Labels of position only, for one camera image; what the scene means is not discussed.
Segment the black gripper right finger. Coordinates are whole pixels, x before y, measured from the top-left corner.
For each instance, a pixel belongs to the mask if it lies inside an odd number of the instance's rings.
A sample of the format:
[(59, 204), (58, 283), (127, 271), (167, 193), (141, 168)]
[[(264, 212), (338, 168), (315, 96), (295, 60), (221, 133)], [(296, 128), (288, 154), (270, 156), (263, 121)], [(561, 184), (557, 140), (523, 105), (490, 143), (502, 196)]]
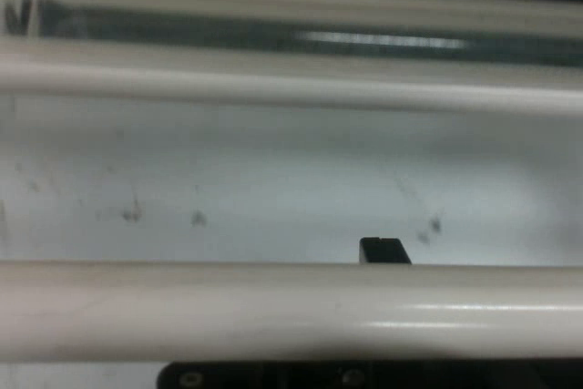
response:
[(385, 358), (366, 388), (579, 388), (582, 272), (411, 263), (398, 239), (367, 237), (363, 261), (387, 266)]

